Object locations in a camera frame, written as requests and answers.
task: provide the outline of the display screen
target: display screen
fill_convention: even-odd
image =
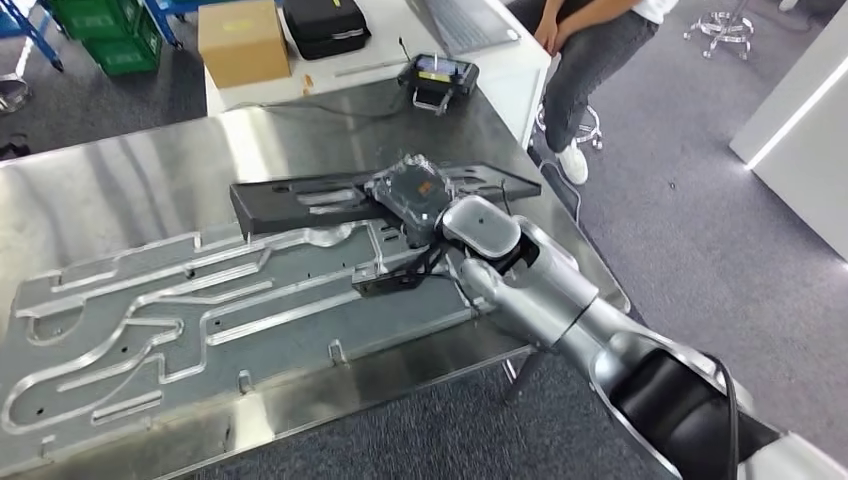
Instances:
[[[420,57],[415,64],[419,71],[428,73],[441,73],[445,75],[460,74],[465,72],[465,63],[455,62],[447,58]]]

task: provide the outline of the gray carpet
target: gray carpet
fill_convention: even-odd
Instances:
[[[680,34],[721,3],[682,0],[592,98],[606,148],[590,155],[583,223],[650,325],[724,357],[765,416],[848,463],[848,272],[727,148],[816,29],[787,33],[752,14],[750,62],[725,49],[705,61],[704,39]],[[752,4],[776,15],[768,0]],[[799,13],[781,21],[805,28]],[[177,30],[189,51],[166,48],[158,75],[120,79],[54,35],[68,71],[33,53],[26,78],[36,98],[0,117],[0,132],[25,131],[46,150],[202,116],[195,31]],[[15,42],[0,42],[0,71],[14,65]],[[655,478],[568,367],[549,359],[537,380],[504,408],[505,380],[486,370],[196,477]]]

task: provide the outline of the white shirt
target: white shirt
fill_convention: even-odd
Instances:
[[[631,8],[631,10],[645,17],[647,20],[660,25],[666,14],[675,5],[677,5],[677,0],[642,0],[635,7]]]

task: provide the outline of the silver robotic arm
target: silver robotic arm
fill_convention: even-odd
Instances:
[[[713,358],[600,298],[574,259],[526,218],[469,196],[444,211],[437,229],[469,253],[458,280],[568,359],[658,468],[683,479],[848,478],[800,436],[758,420],[748,392],[732,380],[727,388],[729,375]]]

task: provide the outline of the hand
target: hand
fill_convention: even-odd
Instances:
[[[566,22],[562,22],[557,25],[557,34],[554,37],[553,46],[551,47],[552,52],[548,53],[550,53],[551,56],[556,55],[557,52],[562,50],[562,47],[563,45],[565,45],[565,42],[568,41],[568,38],[571,37],[571,35],[573,34],[574,30],[572,30]]]
[[[556,36],[556,19],[542,16],[542,21],[539,22],[539,27],[536,28],[536,33],[533,34],[533,37],[551,56],[555,55],[557,52],[557,50],[554,50],[553,48],[556,42]]]

